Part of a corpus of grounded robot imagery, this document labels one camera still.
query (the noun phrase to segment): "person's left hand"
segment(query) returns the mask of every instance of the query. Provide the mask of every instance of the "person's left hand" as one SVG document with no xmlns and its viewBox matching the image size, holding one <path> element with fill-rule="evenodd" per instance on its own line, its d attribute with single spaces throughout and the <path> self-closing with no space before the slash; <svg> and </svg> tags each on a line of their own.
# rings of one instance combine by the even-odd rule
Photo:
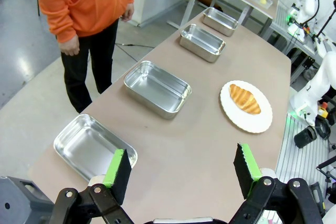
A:
<svg viewBox="0 0 336 224">
<path fill-rule="evenodd" d="M 124 14 L 121 16 L 121 20 L 124 22 L 130 21 L 132 19 L 134 13 L 134 5 L 133 4 L 128 4 L 126 11 Z"/>
</svg>

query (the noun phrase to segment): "person's hand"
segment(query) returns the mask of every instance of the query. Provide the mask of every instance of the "person's hand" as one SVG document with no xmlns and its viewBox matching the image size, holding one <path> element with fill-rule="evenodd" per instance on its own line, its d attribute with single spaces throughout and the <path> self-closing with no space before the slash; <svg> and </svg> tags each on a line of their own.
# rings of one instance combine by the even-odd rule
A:
<svg viewBox="0 0 336 224">
<path fill-rule="evenodd" d="M 132 19 L 134 13 L 134 5 L 133 4 L 128 4 L 126 11 L 124 14 L 121 16 L 121 20 L 124 22 L 130 21 Z"/>
<path fill-rule="evenodd" d="M 61 52 L 66 55 L 74 56 L 79 53 L 79 40 L 77 34 L 69 41 L 64 43 L 58 43 Z"/>
</svg>

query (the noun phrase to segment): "person's right hand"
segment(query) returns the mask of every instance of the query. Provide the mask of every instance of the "person's right hand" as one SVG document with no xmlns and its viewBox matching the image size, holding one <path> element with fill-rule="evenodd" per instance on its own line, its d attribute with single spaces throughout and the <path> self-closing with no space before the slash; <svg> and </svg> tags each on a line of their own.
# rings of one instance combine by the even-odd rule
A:
<svg viewBox="0 0 336 224">
<path fill-rule="evenodd" d="M 64 43 L 58 43 L 61 52 L 66 55 L 74 56 L 79 53 L 79 40 L 77 34 L 69 41 Z"/>
</svg>

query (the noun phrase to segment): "tray rim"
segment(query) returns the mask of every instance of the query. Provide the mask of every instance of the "tray rim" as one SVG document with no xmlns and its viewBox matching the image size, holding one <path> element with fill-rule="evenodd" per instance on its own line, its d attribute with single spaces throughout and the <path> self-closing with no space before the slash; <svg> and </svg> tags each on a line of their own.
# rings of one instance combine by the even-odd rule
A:
<svg viewBox="0 0 336 224">
<path fill-rule="evenodd" d="M 230 26 L 228 26 L 227 24 L 220 23 L 220 22 L 218 21 L 218 19 L 214 19 L 214 18 L 210 17 L 210 15 L 209 15 L 209 13 L 208 13 L 210 10 L 213 10 L 214 12 L 216 12 L 217 14 L 219 14 L 219 15 L 221 15 L 221 16 L 227 16 L 227 17 L 233 19 L 233 20 L 234 20 L 234 23 L 235 23 L 235 27 L 230 27 Z M 235 31 L 235 30 L 238 28 L 238 25 L 239 25 L 238 20 L 236 20 L 235 18 L 231 17 L 230 15 L 227 15 L 226 13 L 222 13 L 222 12 L 220 12 L 219 10 L 217 10 L 216 8 L 213 8 L 213 7 L 208 7 L 207 9 L 205 9 L 205 10 L 203 11 L 203 15 L 204 15 L 205 17 L 207 17 L 207 18 L 209 18 L 209 19 L 215 21 L 215 22 L 220 23 L 221 25 L 223 25 L 223 26 L 225 26 L 226 28 L 231 29 L 231 30 L 233 30 L 233 31 Z"/>
<path fill-rule="evenodd" d="M 131 149 L 133 149 L 134 153 L 135 153 L 135 161 L 133 164 L 131 164 L 131 168 L 133 168 L 137 161 L 138 161 L 138 153 L 136 151 L 136 149 L 131 146 L 129 143 L 125 142 L 122 138 L 120 138 L 118 135 L 114 134 L 112 131 L 110 131 L 107 127 L 105 127 L 102 123 L 100 123 L 99 121 L 97 121 L 93 116 L 90 116 L 89 114 L 79 114 L 78 116 L 76 116 L 70 123 L 68 123 L 64 128 L 63 130 L 61 130 L 60 133 L 58 133 L 58 135 L 55 137 L 54 141 L 53 141 L 53 148 L 55 150 L 55 152 L 58 154 L 58 156 L 60 156 L 72 169 L 74 169 L 80 176 L 82 176 L 84 179 L 86 180 L 90 180 L 90 178 L 88 178 L 87 176 L 85 176 L 85 174 L 83 172 L 81 172 L 78 168 L 75 168 L 71 162 L 68 160 L 68 159 L 65 159 L 56 149 L 56 143 L 57 141 L 59 141 L 60 139 L 60 136 L 62 134 L 64 134 L 69 127 L 71 127 L 73 125 L 73 123 L 75 123 L 79 118 L 82 118 L 82 117 L 87 117 L 89 119 L 91 119 L 92 121 L 94 121 L 95 123 L 99 124 L 100 126 L 102 126 L 103 128 L 105 128 L 107 131 L 109 131 L 110 133 L 112 133 L 113 135 L 115 135 L 117 138 L 119 138 L 124 144 L 126 144 L 127 146 L 129 146 Z"/>
<path fill-rule="evenodd" d="M 220 41 L 222 42 L 222 43 L 221 43 L 221 47 L 220 47 L 220 49 L 218 50 L 217 53 L 214 54 L 213 52 L 210 52 L 210 51 L 204 49 L 203 47 L 197 45 L 196 43 L 193 43 L 190 39 L 188 39 L 187 37 L 185 37 L 185 36 L 182 34 L 182 32 L 184 32 L 187 28 L 192 27 L 192 26 L 193 26 L 193 27 L 196 27 L 196 29 L 203 31 L 203 32 L 205 32 L 206 34 L 209 34 L 210 36 L 212 36 L 212 37 L 214 37 L 214 38 L 216 38 L 216 39 L 218 39 L 218 40 L 220 40 Z M 186 27 L 184 27 L 184 28 L 180 31 L 180 34 L 181 34 L 181 37 L 182 37 L 182 38 L 184 38 L 184 39 L 190 41 L 191 43 L 195 44 L 196 46 L 198 46 L 198 47 L 200 47 L 200 48 L 206 50 L 208 53 L 210 53 L 210 54 L 212 54 L 212 55 L 220 56 L 220 55 L 222 54 L 222 52 L 223 52 L 225 46 L 226 46 L 226 43 L 225 43 L 224 40 L 222 40 L 221 38 L 219 38 L 219 37 L 216 36 L 216 35 L 213 35 L 212 33 L 208 32 L 207 30 L 201 28 L 200 26 L 198 26 L 198 25 L 196 25 L 196 24 L 189 24 L 189 25 L 187 25 Z"/>
<path fill-rule="evenodd" d="M 167 74 L 171 75 L 171 76 L 174 77 L 175 79 L 180 80 L 180 81 L 182 81 L 184 84 L 186 84 L 187 89 L 189 89 L 190 92 L 188 93 L 188 95 L 186 96 L 186 98 L 183 100 L 183 102 L 182 102 L 182 104 L 180 105 L 180 108 L 179 108 L 179 109 L 174 110 L 174 111 L 168 111 L 167 109 L 161 107 L 160 105 L 158 105 L 158 104 L 152 102 L 151 100 L 147 99 L 147 98 L 144 97 L 143 95 L 139 94 L 138 92 L 136 92 L 133 88 L 131 88 L 131 87 L 127 84 L 126 79 L 128 79 L 131 75 L 133 75 L 133 74 L 134 74 L 134 73 L 141 67 L 141 65 L 142 65 L 142 64 L 145 64 L 145 63 L 149 63 L 150 65 L 154 66 L 155 68 L 158 68 L 158 69 L 160 69 L 160 70 L 166 72 Z M 125 75 L 125 77 L 124 77 L 124 84 L 125 84 L 125 86 L 126 86 L 128 89 L 130 89 L 132 92 L 136 93 L 137 95 L 139 95 L 139 96 L 141 96 L 142 98 L 146 99 L 147 101 L 151 102 L 153 105 L 159 107 L 160 109 L 162 109 L 162 110 L 164 110 L 165 112 L 170 113 L 170 114 L 175 114 L 175 113 L 179 112 L 180 109 L 181 109 L 181 107 L 184 105 L 185 101 L 186 101 L 186 100 L 189 98 L 189 96 L 192 94 L 192 88 L 191 88 L 191 86 L 190 86 L 186 81 L 184 81 L 184 80 L 182 80 L 181 78 L 175 76 L 174 74 L 169 73 L 168 71 L 166 71 L 166 70 L 164 70 L 164 69 L 158 67 L 156 64 L 154 64 L 153 62 L 151 62 L 151 61 L 149 61 L 149 60 L 141 61 L 141 62 L 140 62 L 138 65 L 136 65 L 132 70 L 130 70 L 130 71 Z"/>
</svg>

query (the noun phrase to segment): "screw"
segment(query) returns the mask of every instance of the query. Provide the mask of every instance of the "screw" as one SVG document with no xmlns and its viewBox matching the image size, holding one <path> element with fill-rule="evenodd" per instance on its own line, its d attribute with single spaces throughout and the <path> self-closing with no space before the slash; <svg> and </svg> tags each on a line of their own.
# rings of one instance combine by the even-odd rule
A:
<svg viewBox="0 0 336 224">
<path fill-rule="evenodd" d="M 100 187 L 99 187 L 99 186 L 97 186 L 97 187 L 96 187 L 94 190 L 95 190 L 94 192 L 95 192 L 96 194 L 98 194 L 98 193 L 100 193 L 100 192 L 101 192 L 101 189 L 100 189 Z"/>
<path fill-rule="evenodd" d="M 265 180 L 264 180 L 264 185 L 265 186 L 270 186 L 272 184 L 272 181 L 269 179 L 269 178 L 266 178 Z"/>
<path fill-rule="evenodd" d="M 298 181 L 294 181 L 294 182 L 293 182 L 293 186 L 294 186 L 294 187 L 300 187 L 300 182 L 298 182 Z"/>
<path fill-rule="evenodd" d="M 67 193 L 65 194 L 65 196 L 67 196 L 68 198 L 70 198 L 72 196 L 72 192 L 71 191 L 67 191 Z"/>
</svg>

